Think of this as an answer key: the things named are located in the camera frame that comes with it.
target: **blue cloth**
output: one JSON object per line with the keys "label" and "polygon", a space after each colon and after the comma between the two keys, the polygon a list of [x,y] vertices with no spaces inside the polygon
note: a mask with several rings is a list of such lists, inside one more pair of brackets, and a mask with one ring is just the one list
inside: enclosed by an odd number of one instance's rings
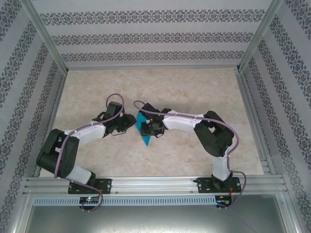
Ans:
{"label": "blue cloth", "polygon": [[[140,133],[141,124],[146,121],[147,121],[146,118],[140,112],[138,112],[135,125],[139,133]],[[142,139],[145,142],[146,146],[148,146],[149,141],[150,141],[150,136],[142,136]]]}

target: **marble floor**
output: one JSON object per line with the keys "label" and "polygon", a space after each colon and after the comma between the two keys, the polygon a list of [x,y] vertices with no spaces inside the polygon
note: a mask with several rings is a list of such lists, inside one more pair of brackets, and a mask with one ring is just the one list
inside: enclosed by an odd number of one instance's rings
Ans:
{"label": "marble floor", "polygon": [[[126,113],[137,115],[134,100],[188,114],[215,111],[240,136],[231,156],[233,170],[263,174],[233,69],[127,69],[69,71],[54,128],[75,129],[105,111],[112,93],[125,99]],[[111,100],[121,102],[118,97]],[[76,162],[97,176],[202,176],[212,173],[212,156],[197,136],[169,130],[147,147],[136,127],[126,134],[90,142]],[[40,176],[51,176],[41,170]]]}

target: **wallpaper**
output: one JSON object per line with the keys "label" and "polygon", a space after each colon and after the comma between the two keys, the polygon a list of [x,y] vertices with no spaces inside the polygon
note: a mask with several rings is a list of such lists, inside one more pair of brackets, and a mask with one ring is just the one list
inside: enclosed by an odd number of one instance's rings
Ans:
{"label": "wallpaper", "polygon": [[271,0],[34,0],[69,68],[240,62]]}
{"label": "wallpaper", "polygon": [[54,114],[62,74],[18,0],[0,1],[0,233]]}
{"label": "wallpaper", "polygon": [[285,0],[244,75],[274,166],[311,232],[311,1]]}

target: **striped wall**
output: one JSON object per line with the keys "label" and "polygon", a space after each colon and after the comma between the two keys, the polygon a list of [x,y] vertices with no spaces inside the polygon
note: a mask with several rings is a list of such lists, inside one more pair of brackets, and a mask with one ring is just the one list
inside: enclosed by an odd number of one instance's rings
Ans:
{"label": "striped wall", "polygon": [[63,75],[18,0],[0,1],[0,233],[48,130]]}
{"label": "striped wall", "polygon": [[271,0],[34,0],[69,68],[240,62]]}
{"label": "striped wall", "polygon": [[244,75],[274,166],[311,232],[311,0],[285,0]]}

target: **black mounting bracket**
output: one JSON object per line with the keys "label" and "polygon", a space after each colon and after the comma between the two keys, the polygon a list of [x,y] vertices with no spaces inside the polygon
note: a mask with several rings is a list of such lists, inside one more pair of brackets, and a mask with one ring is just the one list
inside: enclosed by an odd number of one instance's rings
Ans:
{"label": "black mounting bracket", "polygon": [[[112,179],[95,179],[94,188],[99,189],[103,194],[110,194],[112,186]],[[78,185],[76,183],[70,182],[68,188],[69,194],[98,194],[97,191],[86,188],[84,186]]]}
{"label": "black mounting bracket", "polygon": [[233,177],[232,173],[225,181],[218,180],[214,176],[197,178],[199,193],[232,193],[241,192],[241,183],[238,177]]}

